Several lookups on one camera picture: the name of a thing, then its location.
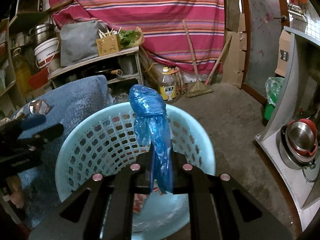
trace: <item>wooden stick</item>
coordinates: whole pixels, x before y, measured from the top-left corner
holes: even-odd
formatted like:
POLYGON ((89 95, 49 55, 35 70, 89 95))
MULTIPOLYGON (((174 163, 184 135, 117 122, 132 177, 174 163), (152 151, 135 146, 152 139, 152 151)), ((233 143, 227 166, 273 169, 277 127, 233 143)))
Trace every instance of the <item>wooden stick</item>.
POLYGON ((232 35, 230 34, 229 37, 228 37, 228 39, 227 39, 227 41, 226 41, 226 44, 224 44, 224 46, 223 46, 223 49, 222 49, 222 51, 221 51, 221 53, 220 53, 220 55, 219 55, 216 63, 215 63, 214 66, 213 66, 213 69, 211 70, 211 72, 210 72, 207 80, 206 80, 205 83, 204 83, 205 85, 207 85, 207 84, 211 81, 212 75, 213 75, 214 71, 216 70, 216 68, 217 68, 217 66, 218 66, 218 64, 219 64, 219 62, 220 62, 220 60, 221 60, 224 52, 226 51, 226 49, 227 49, 227 47, 228 47, 228 45, 229 45, 229 43, 230 43, 230 41, 231 41, 231 38, 232 38, 232 35))
POLYGON ((188 30, 186 21, 185 21, 185 20, 182 20, 182 23, 183 23, 184 31, 186 32, 187 39, 188 39, 188 43, 189 43, 189 47, 190 47, 193 69, 195 70, 196 75, 198 75, 198 69, 197 69, 197 64, 196 64, 196 57, 195 57, 195 53, 194 53, 194 51, 193 51, 193 47, 192 47, 192 43, 191 43, 191 39, 190 39, 190 35, 189 35, 189 30, 188 30))

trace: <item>blue towel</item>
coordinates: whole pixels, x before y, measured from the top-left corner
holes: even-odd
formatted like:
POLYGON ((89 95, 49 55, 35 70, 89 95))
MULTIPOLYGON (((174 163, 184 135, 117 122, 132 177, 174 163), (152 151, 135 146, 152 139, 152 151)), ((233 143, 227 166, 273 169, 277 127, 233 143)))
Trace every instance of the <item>blue towel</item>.
POLYGON ((30 228, 36 227, 60 203, 55 184, 55 165, 63 142, 84 119, 112 105, 105 76, 92 76, 68 83, 39 99, 44 99, 52 107, 46 122, 24 131, 20 138, 29 138, 57 123, 63 124, 64 132, 61 137, 45 145, 43 165, 19 174, 26 200, 24 223, 30 228))

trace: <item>plastic bottle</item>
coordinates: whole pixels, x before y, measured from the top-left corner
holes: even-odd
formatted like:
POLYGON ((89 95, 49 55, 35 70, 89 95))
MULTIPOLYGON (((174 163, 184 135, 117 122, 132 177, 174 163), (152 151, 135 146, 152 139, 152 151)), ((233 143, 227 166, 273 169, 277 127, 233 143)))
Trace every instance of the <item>plastic bottle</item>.
POLYGON ((20 55, 20 51, 21 48, 17 48, 13 51, 12 63, 20 93, 23 96, 26 96, 32 91, 32 87, 28 83, 28 80, 31 77, 31 72, 28 60, 20 55))
POLYGON ((176 97, 176 83, 169 74, 169 68, 162 69, 162 75, 159 77, 159 90, 164 101, 170 101, 176 97))

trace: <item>broom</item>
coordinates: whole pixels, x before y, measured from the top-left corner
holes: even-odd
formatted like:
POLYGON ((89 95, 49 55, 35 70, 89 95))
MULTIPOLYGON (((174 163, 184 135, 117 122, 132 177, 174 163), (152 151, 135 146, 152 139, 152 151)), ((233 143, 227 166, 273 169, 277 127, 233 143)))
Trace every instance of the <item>broom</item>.
POLYGON ((188 27, 187 27, 187 24, 186 24, 185 20, 182 20, 182 23, 183 23, 183 27, 184 27, 184 30, 185 30, 186 35, 187 35, 187 39, 188 39, 188 43, 189 43, 189 47, 190 47, 190 52, 191 52, 191 57, 192 57, 193 69, 195 70, 195 74, 196 74, 196 78, 197 78, 197 81, 196 81, 195 85, 186 94, 186 97, 187 98, 193 98, 193 97, 197 97, 197 96, 200 96, 200 95, 212 93, 213 89, 208 87, 208 86, 206 86, 206 85, 204 85, 200 81, 200 77, 199 77, 198 69, 197 69, 197 64, 196 64, 195 53, 193 51, 193 47, 192 47, 192 44, 191 44, 191 39, 190 39, 188 27))

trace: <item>stainless steel bowl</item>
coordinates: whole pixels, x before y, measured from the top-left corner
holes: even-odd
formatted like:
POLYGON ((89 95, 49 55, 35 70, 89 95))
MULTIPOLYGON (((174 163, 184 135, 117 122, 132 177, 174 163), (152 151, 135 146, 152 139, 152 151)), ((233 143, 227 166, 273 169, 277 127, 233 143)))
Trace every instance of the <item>stainless steel bowl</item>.
POLYGON ((311 128, 304 122, 293 122, 287 128, 288 139, 300 151, 309 151, 315 144, 311 128))
POLYGON ((55 37, 54 25, 50 23, 40 24, 32 30, 35 46, 55 37))

